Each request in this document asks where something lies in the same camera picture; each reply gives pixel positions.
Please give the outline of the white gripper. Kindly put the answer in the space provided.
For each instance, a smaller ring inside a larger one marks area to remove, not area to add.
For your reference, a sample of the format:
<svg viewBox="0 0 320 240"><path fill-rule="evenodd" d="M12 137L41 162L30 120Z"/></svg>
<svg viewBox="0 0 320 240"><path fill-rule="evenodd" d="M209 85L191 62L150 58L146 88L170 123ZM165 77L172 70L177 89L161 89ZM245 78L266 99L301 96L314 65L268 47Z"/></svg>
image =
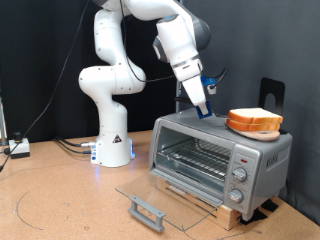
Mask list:
<svg viewBox="0 0 320 240"><path fill-rule="evenodd" d="M202 115L207 115L209 110L206 105L206 97L201 81L201 62L193 60L184 65L174 67L173 71L177 80L182 83L189 99L196 106L196 109Z"/></svg>

